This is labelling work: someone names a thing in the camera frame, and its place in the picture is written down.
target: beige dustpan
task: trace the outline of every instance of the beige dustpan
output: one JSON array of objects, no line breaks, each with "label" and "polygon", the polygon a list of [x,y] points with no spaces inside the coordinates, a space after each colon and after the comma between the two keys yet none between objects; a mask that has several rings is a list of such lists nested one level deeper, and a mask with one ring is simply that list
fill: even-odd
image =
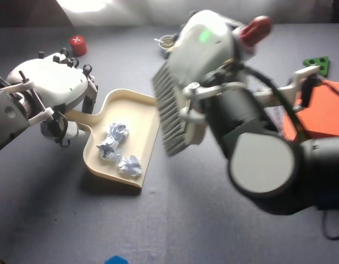
[{"label": "beige dustpan", "polygon": [[[66,117],[68,120],[76,121],[80,129],[90,132],[83,157],[87,168],[94,175],[142,187],[159,128],[155,98],[125,89],[114,90],[106,96],[98,114],[71,110]],[[140,177],[120,175],[115,163],[100,157],[96,145],[106,136],[104,125],[111,123],[123,123],[129,129],[127,138],[119,144],[119,148],[124,157],[134,155],[140,159],[142,166]]]}]

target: gray table surface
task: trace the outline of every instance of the gray table surface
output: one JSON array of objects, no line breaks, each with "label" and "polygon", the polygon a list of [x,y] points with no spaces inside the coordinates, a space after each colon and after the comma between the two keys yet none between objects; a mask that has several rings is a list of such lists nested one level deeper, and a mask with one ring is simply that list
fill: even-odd
[{"label": "gray table surface", "polygon": [[[153,95],[150,79],[163,63],[153,39],[173,32],[0,29],[0,76],[80,34],[88,47],[80,62],[93,66],[99,85],[96,113],[117,88]],[[339,81],[339,25],[277,25],[251,64],[283,85],[303,59],[324,55],[329,78]],[[86,140],[60,148],[35,126],[0,152],[0,253],[8,264],[103,263],[113,255],[131,264],[339,263],[339,242],[321,235],[320,212],[272,216],[237,193],[211,133],[173,158],[159,133],[141,193],[88,172]],[[339,233],[339,212],[329,222]]]}]

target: gray bristles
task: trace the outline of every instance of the gray bristles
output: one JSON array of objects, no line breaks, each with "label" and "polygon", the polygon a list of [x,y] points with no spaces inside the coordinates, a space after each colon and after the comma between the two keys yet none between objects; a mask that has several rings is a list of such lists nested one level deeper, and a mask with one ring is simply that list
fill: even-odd
[{"label": "gray bristles", "polygon": [[167,63],[164,63],[152,79],[154,94],[157,99],[157,108],[160,116],[160,126],[163,133],[163,144],[168,156],[186,149],[184,124],[180,118],[175,84],[170,76]]}]

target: blue object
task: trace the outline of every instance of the blue object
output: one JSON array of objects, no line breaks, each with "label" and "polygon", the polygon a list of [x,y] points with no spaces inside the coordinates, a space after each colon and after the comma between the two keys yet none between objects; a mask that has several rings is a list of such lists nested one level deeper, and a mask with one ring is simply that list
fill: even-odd
[{"label": "blue object", "polygon": [[107,260],[104,264],[129,264],[129,262],[120,256],[114,256]]}]

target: green triangle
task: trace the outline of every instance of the green triangle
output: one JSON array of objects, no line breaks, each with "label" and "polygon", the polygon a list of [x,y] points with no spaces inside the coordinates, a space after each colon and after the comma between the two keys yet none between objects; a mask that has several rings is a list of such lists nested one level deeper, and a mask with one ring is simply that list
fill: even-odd
[{"label": "green triangle", "polygon": [[324,56],[318,58],[305,59],[302,64],[305,65],[306,67],[311,65],[320,66],[319,74],[326,78],[328,76],[329,63],[330,63],[329,58],[327,56]]}]

